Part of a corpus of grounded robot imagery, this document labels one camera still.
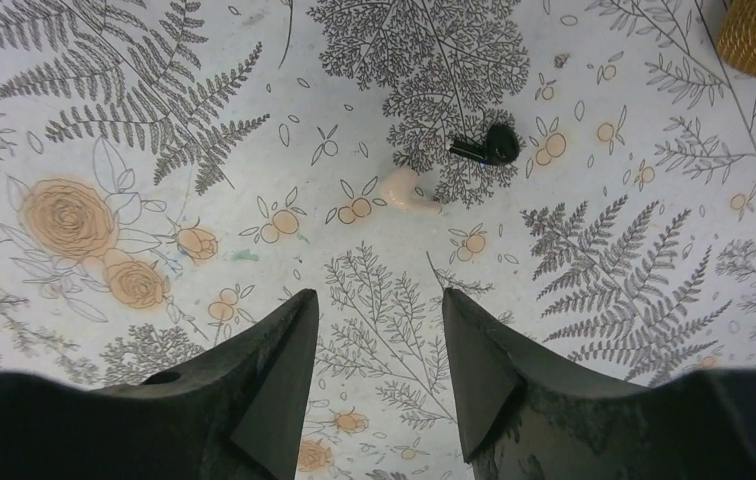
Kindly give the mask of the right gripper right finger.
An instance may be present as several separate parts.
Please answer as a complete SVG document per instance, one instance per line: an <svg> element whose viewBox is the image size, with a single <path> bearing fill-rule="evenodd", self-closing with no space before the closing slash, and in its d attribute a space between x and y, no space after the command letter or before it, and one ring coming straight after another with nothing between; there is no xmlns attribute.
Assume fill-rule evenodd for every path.
<svg viewBox="0 0 756 480"><path fill-rule="evenodd" d="M646 388L567 360L459 290L442 315L476 478L756 479L756 369Z"/></svg>

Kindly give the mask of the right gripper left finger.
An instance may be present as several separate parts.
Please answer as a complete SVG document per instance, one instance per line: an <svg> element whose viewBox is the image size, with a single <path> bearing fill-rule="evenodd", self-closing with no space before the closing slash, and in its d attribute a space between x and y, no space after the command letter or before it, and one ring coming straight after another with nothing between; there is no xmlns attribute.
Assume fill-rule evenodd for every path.
<svg viewBox="0 0 756 480"><path fill-rule="evenodd" d="M0 372L0 479L291 479L318 327L304 289L137 385Z"/></svg>

